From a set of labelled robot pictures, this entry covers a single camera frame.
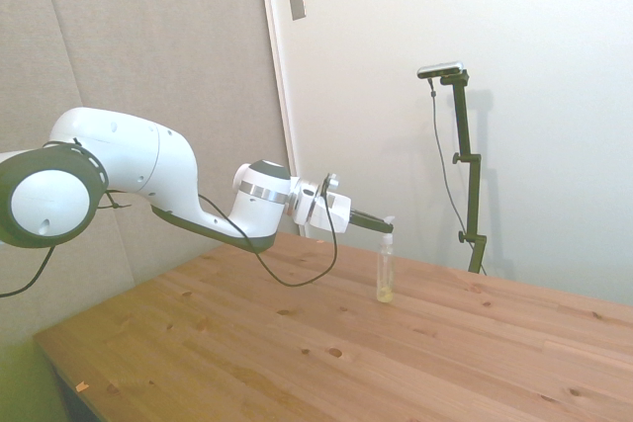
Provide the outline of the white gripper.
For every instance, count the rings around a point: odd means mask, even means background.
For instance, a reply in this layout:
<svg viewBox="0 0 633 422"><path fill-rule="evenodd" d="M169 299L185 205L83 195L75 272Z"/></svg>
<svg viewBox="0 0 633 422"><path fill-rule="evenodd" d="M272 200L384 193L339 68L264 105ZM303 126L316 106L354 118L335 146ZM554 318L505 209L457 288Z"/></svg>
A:
<svg viewBox="0 0 633 422"><path fill-rule="evenodd" d="M394 226L382 218L369 213L352 210L350 198L327 192L325 197L318 197L309 215L308 225L322 230L342 234L348 225L355 225L382 234L391 234Z"/></svg>

